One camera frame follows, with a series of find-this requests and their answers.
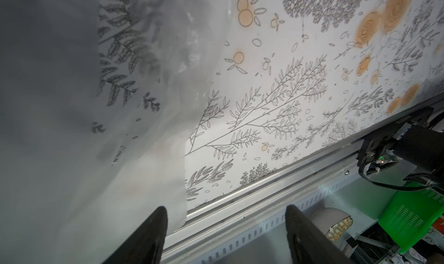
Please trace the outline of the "translucent plastic carrier bag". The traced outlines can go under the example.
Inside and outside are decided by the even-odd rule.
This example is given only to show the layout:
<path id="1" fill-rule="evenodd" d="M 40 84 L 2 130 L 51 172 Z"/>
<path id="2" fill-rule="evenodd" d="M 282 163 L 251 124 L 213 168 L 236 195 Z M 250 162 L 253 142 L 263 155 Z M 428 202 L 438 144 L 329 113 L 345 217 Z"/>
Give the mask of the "translucent plastic carrier bag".
<path id="1" fill-rule="evenodd" d="M 187 216 L 234 0 L 1 0 L 1 262 L 102 264 Z"/>

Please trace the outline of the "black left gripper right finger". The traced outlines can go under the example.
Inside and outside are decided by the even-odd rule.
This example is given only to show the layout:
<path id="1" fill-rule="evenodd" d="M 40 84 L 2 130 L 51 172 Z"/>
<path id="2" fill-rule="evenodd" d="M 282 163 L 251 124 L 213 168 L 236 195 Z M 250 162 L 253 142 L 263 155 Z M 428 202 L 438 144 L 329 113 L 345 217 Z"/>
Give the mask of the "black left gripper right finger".
<path id="1" fill-rule="evenodd" d="M 295 205 L 286 207 L 285 225 L 292 263 L 352 263 Z"/>

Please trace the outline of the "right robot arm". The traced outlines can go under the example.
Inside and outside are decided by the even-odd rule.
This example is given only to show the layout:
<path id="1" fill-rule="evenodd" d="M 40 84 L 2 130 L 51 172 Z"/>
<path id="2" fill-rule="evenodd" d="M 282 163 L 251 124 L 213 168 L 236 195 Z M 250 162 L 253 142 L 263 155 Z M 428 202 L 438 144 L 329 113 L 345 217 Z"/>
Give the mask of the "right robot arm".
<path id="1" fill-rule="evenodd" d="M 434 131 L 434 126 L 444 120 L 443 113 L 428 121 L 434 109 L 425 107 L 408 114 L 365 136 L 358 160 L 358 174 L 369 183 L 402 192 L 434 189 L 444 192 L 444 134 Z M 385 156 L 392 155 L 422 170 L 412 173 L 404 181 L 419 186 L 396 186 L 372 181 L 369 176 L 386 170 L 397 161 L 388 163 Z"/>

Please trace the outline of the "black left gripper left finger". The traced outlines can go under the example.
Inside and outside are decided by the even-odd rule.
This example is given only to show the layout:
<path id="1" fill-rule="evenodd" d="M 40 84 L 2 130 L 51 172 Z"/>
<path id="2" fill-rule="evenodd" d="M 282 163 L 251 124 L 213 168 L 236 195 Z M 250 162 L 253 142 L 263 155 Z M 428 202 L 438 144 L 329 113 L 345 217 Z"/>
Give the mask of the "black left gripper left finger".
<path id="1" fill-rule="evenodd" d="M 167 229 L 167 210 L 164 206 L 157 207 L 104 262 L 106 264 L 159 264 Z"/>

